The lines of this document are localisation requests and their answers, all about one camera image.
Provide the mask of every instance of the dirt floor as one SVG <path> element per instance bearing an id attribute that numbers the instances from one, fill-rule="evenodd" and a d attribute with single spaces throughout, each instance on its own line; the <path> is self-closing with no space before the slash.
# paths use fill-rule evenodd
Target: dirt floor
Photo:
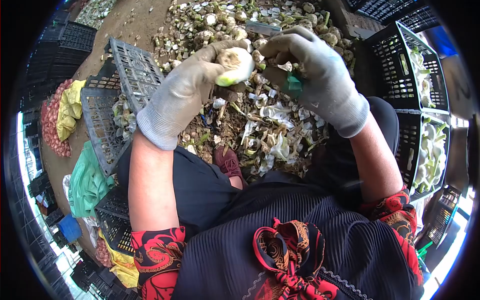
<path id="1" fill-rule="evenodd" d="M 96 33 L 92 53 L 80 66 L 73 79 L 85 80 L 90 75 L 97 75 L 103 65 L 100 57 L 105 53 L 105 44 L 108 42 L 110 36 L 118 37 L 120 32 L 122 32 L 122 37 L 119 38 L 120 40 L 132 45 L 136 42 L 137 47 L 152 52 L 154 50 L 152 36 L 158 31 L 160 26 L 164 25 L 163 21 L 169 6 L 170 0 L 118 0 Z M 135 13 L 133 16 L 135 21 L 124 25 L 124 22 L 127 21 L 127 16 L 132 13 Z M 137 35 L 140 35 L 141 38 L 135 41 Z M 77 120 L 77 129 L 71 134 L 68 140 L 72 147 L 72 157 L 58 157 L 46 144 L 43 144 L 41 148 L 44 168 L 48 173 L 53 191 L 55 192 L 57 204 L 64 214 L 70 212 L 70 206 L 63 193 L 63 177 L 72 173 L 82 151 L 83 144 L 89 140 L 83 118 Z M 90 256 L 94 257 L 95 248 L 90 242 L 85 223 L 80 218 L 77 220 L 80 223 L 83 234 L 82 237 L 78 239 L 78 242 Z"/>

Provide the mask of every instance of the green tape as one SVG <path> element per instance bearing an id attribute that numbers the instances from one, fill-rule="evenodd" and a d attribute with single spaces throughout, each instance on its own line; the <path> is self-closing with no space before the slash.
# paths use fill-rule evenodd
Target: green tape
<path id="1" fill-rule="evenodd" d="M 302 82 L 292 72 L 288 72 L 282 91 L 296 98 L 302 93 Z"/>

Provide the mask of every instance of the hand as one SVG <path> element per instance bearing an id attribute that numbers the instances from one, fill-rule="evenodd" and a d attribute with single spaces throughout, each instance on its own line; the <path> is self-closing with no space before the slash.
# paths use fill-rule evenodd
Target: hand
<path id="1" fill-rule="evenodd" d="M 367 100 L 357 92 L 340 55 L 319 37 L 306 28 L 293 27 L 271 38 L 260 52 L 265 57 L 276 56 L 279 65 L 303 62 L 307 79 L 298 102 L 332 124 L 340 136 L 353 137 L 365 126 L 370 111 Z M 269 67 L 263 75 L 285 87 L 285 70 Z"/>
<path id="2" fill-rule="evenodd" d="M 137 115 L 138 127 L 149 141 L 163 150 L 175 149 L 178 135 L 207 103 L 216 77 L 225 71 L 213 63 L 218 51 L 232 47 L 246 49 L 247 43 L 210 44 L 173 69 Z"/>

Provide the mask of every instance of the mesh bag of onions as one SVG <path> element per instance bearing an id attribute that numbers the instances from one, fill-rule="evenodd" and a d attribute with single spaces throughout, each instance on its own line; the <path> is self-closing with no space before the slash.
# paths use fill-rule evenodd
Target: mesh bag of onions
<path id="1" fill-rule="evenodd" d="M 53 152 L 58 156 L 72 156 L 72 149 L 70 148 L 68 140 L 64 140 L 63 142 L 60 141 L 57 133 L 57 118 L 59 114 L 61 94 L 63 93 L 63 90 L 69 88 L 72 82 L 73 79 L 68 79 L 61 83 L 51 100 L 48 98 L 43 102 L 41 110 L 43 141 L 47 143 L 47 145 L 50 146 Z"/>

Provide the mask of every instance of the yellow plastic bag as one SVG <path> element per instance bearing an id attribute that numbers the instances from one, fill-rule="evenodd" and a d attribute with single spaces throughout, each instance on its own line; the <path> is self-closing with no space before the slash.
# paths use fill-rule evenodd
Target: yellow plastic bag
<path id="1" fill-rule="evenodd" d="M 98 235 L 105 239 L 100 228 L 98 229 Z M 105 241 L 105 244 L 112 257 L 112 262 L 115 264 L 110 268 L 110 272 L 113 272 L 126 288 L 136 288 L 138 286 L 138 270 L 133 262 L 133 257 L 113 250 L 107 241 Z"/>
<path id="2" fill-rule="evenodd" d="M 61 141 L 70 136 L 77 128 L 77 121 L 82 116 L 82 103 L 80 91 L 86 80 L 75 80 L 70 88 L 64 90 L 61 95 L 59 114 L 57 118 L 57 134 Z"/>

